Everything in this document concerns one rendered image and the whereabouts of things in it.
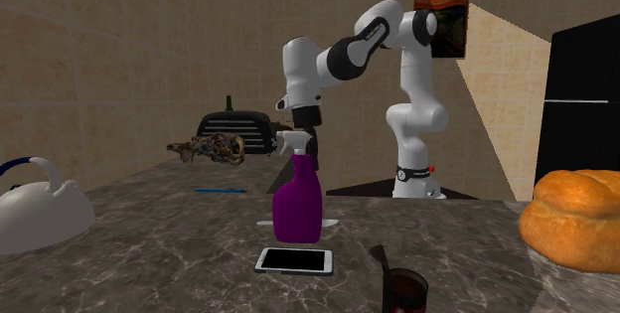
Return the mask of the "orange wall picture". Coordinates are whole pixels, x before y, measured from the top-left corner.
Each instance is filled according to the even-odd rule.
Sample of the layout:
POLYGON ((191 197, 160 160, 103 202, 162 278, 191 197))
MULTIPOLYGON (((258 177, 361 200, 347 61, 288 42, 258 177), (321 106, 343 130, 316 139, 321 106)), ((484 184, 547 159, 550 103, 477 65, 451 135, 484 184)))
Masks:
POLYGON ((414 9, 428 9, 437 19, 431 41, 433 58, 465 58, 469 0, 414 0, 414 9))

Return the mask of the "golden bread loaf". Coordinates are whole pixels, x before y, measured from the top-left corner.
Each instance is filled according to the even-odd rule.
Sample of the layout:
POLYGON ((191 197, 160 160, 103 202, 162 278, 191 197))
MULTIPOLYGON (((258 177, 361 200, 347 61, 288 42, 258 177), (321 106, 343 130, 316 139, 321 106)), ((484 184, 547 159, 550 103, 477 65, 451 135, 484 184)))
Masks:
POLYGON ((552 171, 519 219, 521 239, 575 270, 620 274, 620 172, 552 171))

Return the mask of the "white flat utensil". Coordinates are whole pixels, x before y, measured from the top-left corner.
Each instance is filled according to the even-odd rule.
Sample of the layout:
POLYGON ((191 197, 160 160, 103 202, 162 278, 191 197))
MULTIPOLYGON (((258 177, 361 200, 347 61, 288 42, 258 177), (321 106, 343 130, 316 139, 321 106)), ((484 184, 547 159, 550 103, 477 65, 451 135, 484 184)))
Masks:
MULTIPOLYGON (((323 219, 322 220, 322 227, 323 228, 328 228, 331 226, 334 226, 338 223, 338 220, 334 220, 334 219, 323 219)), ((273 225, 273 221, 259 221, 256 223, 258 226, 272 226, 273 225)))

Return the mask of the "dark red cup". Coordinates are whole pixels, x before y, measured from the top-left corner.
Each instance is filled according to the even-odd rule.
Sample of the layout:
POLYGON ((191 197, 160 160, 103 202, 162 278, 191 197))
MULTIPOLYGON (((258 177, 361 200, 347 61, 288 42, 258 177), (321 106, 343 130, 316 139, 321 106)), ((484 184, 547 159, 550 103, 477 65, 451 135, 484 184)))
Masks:
POLYGON ((382 313, 426 313, 428 283, 417 272, 391 268, 384 277, 382 313))

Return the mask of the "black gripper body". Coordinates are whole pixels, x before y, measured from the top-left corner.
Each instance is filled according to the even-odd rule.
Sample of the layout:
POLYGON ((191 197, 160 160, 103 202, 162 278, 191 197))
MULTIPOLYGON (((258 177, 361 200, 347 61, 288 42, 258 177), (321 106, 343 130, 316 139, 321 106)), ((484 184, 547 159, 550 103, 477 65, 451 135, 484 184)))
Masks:
POLYGON ((293 108, 292 119, 296 128, 311 128, 322 124, 322 115, 319 105, 308 105, 293 108))

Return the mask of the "brown gnarled driftwood figure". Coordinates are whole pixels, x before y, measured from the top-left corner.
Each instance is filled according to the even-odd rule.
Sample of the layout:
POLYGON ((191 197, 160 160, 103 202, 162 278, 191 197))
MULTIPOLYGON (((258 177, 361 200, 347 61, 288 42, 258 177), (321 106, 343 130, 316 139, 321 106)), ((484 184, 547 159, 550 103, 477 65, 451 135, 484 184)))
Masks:
POLYGON ((207 156, 213 162, 234 166, 244 162, 244 141, 240 136, 230 133, 194 136, 188 142, 170 143, 166 148, 178 153, 183 163, 193 162, 196 156, 207 156))

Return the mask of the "white smartphone black screen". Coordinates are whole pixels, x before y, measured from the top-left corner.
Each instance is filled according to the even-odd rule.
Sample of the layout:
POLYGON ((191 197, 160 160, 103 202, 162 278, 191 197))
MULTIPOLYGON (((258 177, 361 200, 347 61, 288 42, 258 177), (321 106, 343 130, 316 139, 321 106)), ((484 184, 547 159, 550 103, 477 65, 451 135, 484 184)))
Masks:
POLYGON ((266 247, 255 265, 256 273, 331 276, 334 273, 333 251, 314 248, 266 247))

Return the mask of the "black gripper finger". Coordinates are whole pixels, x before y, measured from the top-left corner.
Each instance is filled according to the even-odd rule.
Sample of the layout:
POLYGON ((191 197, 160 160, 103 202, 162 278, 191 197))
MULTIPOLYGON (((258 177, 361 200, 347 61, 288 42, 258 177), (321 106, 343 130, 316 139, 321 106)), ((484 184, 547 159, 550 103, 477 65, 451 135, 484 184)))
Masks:
POLYGON ((314 164, 314 170, 319 170, 318 162, 318 140, 317 133, 314 127, 309 127, 307 132, 311 135, 311 139, 308 142, 308 155, 312 158, 314 164))

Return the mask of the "black refrigerator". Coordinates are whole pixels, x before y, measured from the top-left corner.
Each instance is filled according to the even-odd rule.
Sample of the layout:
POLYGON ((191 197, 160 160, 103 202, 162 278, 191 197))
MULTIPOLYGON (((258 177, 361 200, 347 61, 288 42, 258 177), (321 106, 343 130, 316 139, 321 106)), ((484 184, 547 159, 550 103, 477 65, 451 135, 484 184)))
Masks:
POLYGON ((535 179, 620 171, 620 14, 552 35, 535 179))

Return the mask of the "purple spray bottle white trigger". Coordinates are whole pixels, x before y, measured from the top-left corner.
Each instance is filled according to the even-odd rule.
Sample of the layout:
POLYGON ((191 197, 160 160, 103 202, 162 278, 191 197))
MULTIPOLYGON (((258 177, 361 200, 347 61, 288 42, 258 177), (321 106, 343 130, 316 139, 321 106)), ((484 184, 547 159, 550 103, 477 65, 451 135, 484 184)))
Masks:
POLYGON ((322 191, 314 168, 314 159, 306 153, 311 135, 305 131, 278 131, 284 145, 293 148, 293 178, 282 185, 272 198, 272 222, 275 237, 287 243, 316 243, 322 231, 322 191))

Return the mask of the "black toaster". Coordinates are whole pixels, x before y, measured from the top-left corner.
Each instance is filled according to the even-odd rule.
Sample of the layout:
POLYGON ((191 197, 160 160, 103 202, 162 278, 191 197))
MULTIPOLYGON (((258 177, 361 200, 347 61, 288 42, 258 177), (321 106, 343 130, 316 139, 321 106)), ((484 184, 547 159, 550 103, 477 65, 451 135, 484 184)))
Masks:
POLYGON ((269 155, 277 148, 273 122, 262 112, 230 110, 205 115, 198 126, 197 136, 209 136, 215 132, 240 136, 246 154, 269 155))

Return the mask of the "dark spoon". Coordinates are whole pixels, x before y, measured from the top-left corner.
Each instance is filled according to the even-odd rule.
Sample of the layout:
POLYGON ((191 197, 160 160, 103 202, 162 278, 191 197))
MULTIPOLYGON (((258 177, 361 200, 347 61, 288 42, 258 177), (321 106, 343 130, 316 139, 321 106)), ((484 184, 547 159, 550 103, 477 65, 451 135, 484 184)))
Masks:
POLYGON ((391 274, 384 246, 382 244, 372 246, 369 249, 369 254, 375 261, 377 261, 382 266, 384 284, 386 286, 389 286, 391 274))

